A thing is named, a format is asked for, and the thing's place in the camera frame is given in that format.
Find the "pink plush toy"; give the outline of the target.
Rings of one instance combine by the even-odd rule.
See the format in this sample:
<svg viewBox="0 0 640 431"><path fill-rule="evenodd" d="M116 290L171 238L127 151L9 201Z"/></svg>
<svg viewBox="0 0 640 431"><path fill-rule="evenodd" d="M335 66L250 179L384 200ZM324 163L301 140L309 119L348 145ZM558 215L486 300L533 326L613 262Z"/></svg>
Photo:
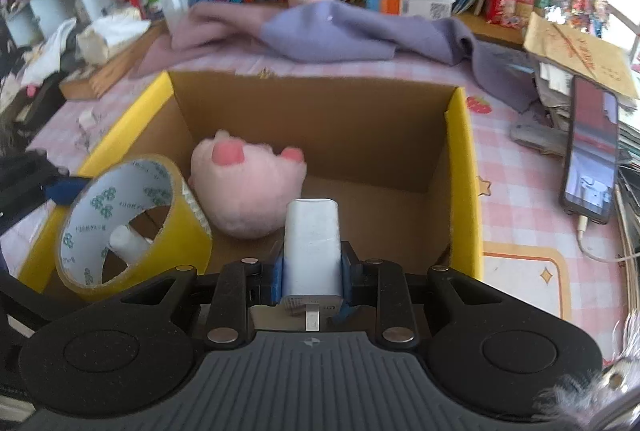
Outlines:
<svg viewBox="0 0 640 431"><path fill-rule="evenodd" d="M285 223L288 205L302 195L304 153L251 144L224 130L198 143L191 154L189 184L207 220L239 239L265 237Z"/></svg>

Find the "yellow tape roll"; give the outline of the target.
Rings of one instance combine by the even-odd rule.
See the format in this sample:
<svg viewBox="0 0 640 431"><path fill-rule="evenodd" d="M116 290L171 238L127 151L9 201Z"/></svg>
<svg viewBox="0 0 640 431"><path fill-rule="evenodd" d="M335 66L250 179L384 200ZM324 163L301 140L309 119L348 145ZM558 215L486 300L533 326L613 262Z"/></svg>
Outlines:
<svg viewBox="0 0 640 431"><path fill-rule="evenodd" d="M133 266L108 247L118 225L152 240ZM94 302L176 267L204 273L212 247L212 230L178 166L144 154L111 166L81 191L58 232L55 266L66 288Z"/></svg>

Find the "white spray bottle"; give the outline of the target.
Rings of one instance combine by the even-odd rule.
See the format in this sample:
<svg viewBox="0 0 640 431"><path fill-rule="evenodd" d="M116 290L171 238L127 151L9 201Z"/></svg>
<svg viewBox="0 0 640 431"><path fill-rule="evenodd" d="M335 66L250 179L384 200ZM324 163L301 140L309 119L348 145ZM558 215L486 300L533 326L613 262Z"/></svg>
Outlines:
<svg viewBox="0 0 640 431"><path fill-rule="evenodd" d="M127 266L133 266L142 260L152 245L150 238L145 238L129 225L118 225L108 238L108 247Z"/></svg>

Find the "wooden chess box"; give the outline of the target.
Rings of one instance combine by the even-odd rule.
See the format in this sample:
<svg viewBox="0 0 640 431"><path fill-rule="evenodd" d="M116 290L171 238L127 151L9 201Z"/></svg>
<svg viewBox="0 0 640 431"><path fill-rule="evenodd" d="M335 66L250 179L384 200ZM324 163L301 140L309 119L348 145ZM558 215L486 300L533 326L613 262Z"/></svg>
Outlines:
<svg viewBox="0 0 640 431"><path fill-rule="evenodd" d="M154 41L167 33L166 21L159 20L141 38L126 47L101 67L85 66L70 74L60 84L60 91L66 100L96 100L125 78L142 59Z"/></svg>

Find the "white shirt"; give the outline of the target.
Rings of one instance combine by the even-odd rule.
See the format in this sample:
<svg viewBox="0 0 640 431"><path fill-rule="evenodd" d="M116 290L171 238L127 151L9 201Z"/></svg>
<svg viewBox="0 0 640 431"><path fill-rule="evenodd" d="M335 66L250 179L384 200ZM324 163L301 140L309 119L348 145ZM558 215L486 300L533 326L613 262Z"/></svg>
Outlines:
<svg viewBox="0 0 640 431"><path fill-rule="evenodd" d="M44 42L39 55L29 61L21 79L21 87L40 86L51 74L61 68L61 57L66 51L67 40L77 19L75 17L63 21L62 24Z"/></svg>

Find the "yellow cardboard box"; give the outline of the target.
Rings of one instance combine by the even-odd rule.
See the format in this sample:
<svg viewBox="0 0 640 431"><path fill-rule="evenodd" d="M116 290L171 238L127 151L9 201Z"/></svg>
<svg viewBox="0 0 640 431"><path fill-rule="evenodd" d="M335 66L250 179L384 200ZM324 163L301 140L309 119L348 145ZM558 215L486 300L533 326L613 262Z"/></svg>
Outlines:
<svg viewBox="0 0 640 431"><path fill-rule="evenodd" d="M300 148L304 195L337 202L341 237L360 258L422 274L448 253L454 269L482 277L477 166L462 88L165 72L96 145L80 174L94 180L122 160L160 154L188 180L194 148L220 130L274 149ZM18 273L29 288L40 292L60 279L56 249L68 211L54 209L32 245ZM269 239L242 241L209 227L213 247L204 273L270 248Z"/></svg>

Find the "beige tissue pack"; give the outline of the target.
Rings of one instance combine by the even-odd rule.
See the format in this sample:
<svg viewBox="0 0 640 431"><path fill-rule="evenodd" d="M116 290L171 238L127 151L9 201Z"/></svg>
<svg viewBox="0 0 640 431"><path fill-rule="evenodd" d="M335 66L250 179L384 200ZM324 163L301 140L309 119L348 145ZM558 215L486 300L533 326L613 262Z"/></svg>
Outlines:
<svg viewBox="0 0 640 431"><path fill-rule="evenodd" d="M93 21L77 36L79 55L88 64L103 66L149 30L151 21L140 10L126 7Z"/></svg>

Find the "pink checkered tablecloth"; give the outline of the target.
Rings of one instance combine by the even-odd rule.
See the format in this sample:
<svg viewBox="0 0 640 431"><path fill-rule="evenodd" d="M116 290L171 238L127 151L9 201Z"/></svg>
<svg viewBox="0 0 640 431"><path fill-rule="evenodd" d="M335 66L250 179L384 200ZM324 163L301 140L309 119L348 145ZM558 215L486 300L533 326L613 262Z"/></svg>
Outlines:
<svg viewBox="0 0 640 431"><path fill-rule="evenodd" d="M448 67L412 55L392 61L296 64L239 41L181 67L259 76L384 76L464 87L469 97L477 171L484 182L480 205L485 251L513 253L519 259L544 255L558 263L555 267L522 265L518 268L522 275L515 277L514 267L488 255L485 281L506 287L507 292L522 299L534 290L541 303L551 297L552 287L567 287L570 320L598 342L606 359L618 350L629 303L623 269L612 261L622 251L616 223L589 226L587 247L601 257L600 262L580 252L575 221L558 203L560 159L512 142L509 128L516 119L515 111L480 91L471 80L467 64Z"/></svg>

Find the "black smartphone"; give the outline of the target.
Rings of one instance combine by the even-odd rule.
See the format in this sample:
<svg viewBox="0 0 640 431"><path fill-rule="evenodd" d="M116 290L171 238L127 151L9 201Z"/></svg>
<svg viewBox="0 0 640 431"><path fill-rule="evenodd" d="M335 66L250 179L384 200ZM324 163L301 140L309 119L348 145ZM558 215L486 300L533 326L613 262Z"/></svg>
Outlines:
<svg viewBox="0 0 640 431"><path fill-rule="evenodd" d="M560 203L570 213L606 224L614 203L618 167L617 96L596 82L574 76L570 129Z"/></svg>

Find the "pink purple scarf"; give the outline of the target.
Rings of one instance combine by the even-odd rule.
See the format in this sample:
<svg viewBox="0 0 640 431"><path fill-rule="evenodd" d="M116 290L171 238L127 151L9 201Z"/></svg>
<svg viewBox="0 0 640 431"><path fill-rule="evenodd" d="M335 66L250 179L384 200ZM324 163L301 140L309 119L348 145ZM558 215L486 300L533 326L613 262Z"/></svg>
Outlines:
<svg viewBox="0 0 640 431"><path fill-rule="evenodd" d="M305 64L391 60L399 52L450 67L467 60L476 85L516 111L538 99L533 79L510 69L457 18L387 15L331 0L292 8L199 2L173 32L153 42L131 76L139 79L200 58L235 36Z"/></svg>

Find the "orange white box lower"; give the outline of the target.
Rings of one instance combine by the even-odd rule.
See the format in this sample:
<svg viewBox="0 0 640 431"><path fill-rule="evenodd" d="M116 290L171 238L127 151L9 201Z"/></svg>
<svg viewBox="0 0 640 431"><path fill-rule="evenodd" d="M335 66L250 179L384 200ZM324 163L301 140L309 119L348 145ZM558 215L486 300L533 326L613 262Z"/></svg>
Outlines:
<svg viewBox="0 0 640 431"><path fill-rule="evenodd" d="M439 0L366 0L366 5L382 14L428 20L449 18L452 11L451 3Z"/></svg>

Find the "brown paper envelope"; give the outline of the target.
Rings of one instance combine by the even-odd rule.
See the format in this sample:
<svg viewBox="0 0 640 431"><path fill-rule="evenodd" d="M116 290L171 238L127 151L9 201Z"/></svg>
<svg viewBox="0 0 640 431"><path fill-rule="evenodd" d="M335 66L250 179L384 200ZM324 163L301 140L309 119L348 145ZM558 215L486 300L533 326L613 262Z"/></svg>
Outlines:
<svg viewBox="0 0 640 431"><path fill-rule="evenodd" d="M537 59L584 76L620 96L639 98L628 56L596 36L531 13L523 46Z"/></svg>

